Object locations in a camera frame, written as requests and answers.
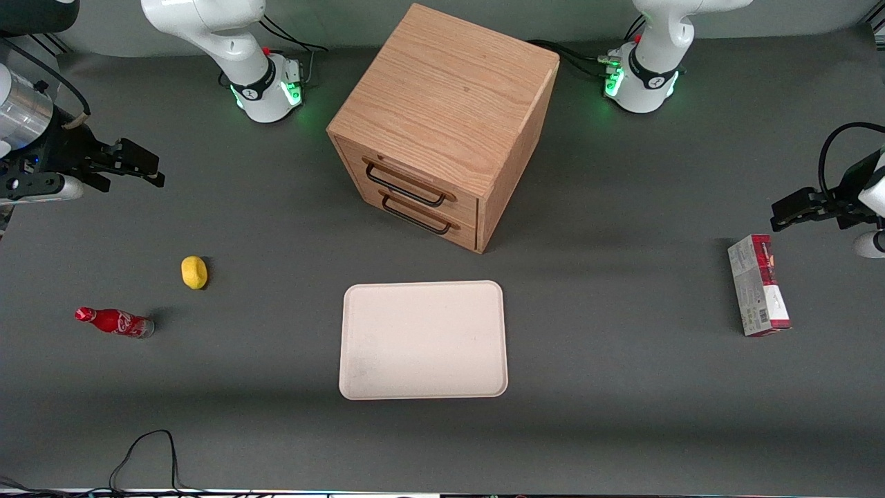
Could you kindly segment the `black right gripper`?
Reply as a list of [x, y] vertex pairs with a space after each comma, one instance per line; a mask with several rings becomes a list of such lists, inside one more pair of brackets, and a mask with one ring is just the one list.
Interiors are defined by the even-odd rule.
[[107, 172], [165, 185], [157, 155], [127, 138], [106, 146], [88, 127], [51, 127], [30, 145], [3, 150], [1, 201], [75, 201], [88, 188], [107, 193], [111, 181], [95, 170], [102, 154]]

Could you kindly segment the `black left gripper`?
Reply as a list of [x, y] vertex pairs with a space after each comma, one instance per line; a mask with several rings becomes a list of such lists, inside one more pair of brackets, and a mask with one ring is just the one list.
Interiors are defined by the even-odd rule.
[[[825, 196], [824, 211], [837, 219], [840, 230], [873, 224], [883, 228], [883, 154], [870, 154], [845, 170], [843, 179], [827, 186], [827, 155], [822, 154], [817, 167], [819, 187]], [[818, 190], [805, 187], [771, 204], [771, 228], [774, 232], [818, 219]]]

